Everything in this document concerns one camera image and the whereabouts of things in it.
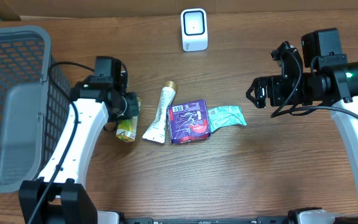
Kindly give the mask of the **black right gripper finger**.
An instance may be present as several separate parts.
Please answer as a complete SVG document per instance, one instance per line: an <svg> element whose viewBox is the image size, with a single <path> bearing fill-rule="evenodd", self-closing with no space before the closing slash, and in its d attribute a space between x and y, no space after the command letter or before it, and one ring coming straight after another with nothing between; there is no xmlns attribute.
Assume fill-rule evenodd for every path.
<svg viewBox="0 0 358 224"><path fill-rule="evenodd" d="M265 90L247 90L246 92L246 98L250 100L256 108L266 107L266 97L267 94Z"/></svg>
<svg viewBox="0 0 358 224"><path fill-rule="evenodd" d="M265 88L265 78L255 78L249 87L249 89L246 91L246 93L251 93L254 90L259 91L260 89Z"/></svg>

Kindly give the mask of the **green yellow snack pouch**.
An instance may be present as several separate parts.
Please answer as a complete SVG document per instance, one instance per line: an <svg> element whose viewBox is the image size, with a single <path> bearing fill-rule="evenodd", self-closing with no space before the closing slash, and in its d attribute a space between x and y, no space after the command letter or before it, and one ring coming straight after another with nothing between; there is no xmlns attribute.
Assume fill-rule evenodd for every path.
<svg viewBox="0 0 358 224"><path fill-rule="evenodd" d="M139 109L142 103L142 100L137 97L139 100ZM137 134L137 126L139 122L139 115L132 117L130 119L124 119L117 121L117 128L116 128L116 136L124 141L124 142L133 142L136 139Z"/></svg>

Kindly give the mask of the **white tube gold cap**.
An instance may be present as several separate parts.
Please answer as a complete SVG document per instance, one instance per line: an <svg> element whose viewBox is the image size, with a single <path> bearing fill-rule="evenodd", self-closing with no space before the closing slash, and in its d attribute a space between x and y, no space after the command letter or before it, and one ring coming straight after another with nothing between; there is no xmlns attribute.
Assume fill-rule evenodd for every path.
<svg viewBox="0 0 358 224"><path fill-rule="evenodd" d="M177 93L177 89L178 86L175 82L165 82L160 94L155 119L143 134L142 139L160 144L165 143L167 108L172 104Z"/></svg>

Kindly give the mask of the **teal wipes packet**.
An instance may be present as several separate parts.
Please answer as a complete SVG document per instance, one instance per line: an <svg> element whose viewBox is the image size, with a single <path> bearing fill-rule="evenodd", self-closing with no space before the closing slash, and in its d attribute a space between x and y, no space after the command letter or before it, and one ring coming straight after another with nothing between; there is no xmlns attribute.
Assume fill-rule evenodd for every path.
<svg viewBox="0 0 358 224"><path fill-rule="evenodd" d="M220 106L208 109L211 132L226 126L247 126L242 110L239 106Z"/></svg>

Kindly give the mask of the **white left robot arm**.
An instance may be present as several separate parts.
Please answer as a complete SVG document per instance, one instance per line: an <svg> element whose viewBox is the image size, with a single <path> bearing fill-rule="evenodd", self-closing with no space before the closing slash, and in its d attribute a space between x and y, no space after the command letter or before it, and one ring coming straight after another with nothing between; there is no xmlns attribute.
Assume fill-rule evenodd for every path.
<svg viewBox="0 0 358 224"><path fill-rule="evenodd" d="M20 186L26 223L124 223L120 212L96 209L85 180L99 134L108 123L138 116L138 99L127 91L127 68L119 59L98 56L92 71L66 95L68 119L47 165Z"/></svg>

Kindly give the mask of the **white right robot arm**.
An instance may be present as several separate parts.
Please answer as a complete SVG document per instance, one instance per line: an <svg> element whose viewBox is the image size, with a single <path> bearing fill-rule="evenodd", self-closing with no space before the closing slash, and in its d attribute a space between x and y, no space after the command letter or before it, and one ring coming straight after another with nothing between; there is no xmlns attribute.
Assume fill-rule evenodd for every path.
<svg viewBox="0 0 358 224"><path fill-rule="evenodd" d="M301 38L302 50L284 41L271 56L281 75L254 79L246 98L256 108L266 101L276 110L272 118L306 116L327 110L344 142L357 194L357 215L327 212L321 207L290 210L288 223L358 223L358 62L343 53L336 28L316 30Z"/></svg>

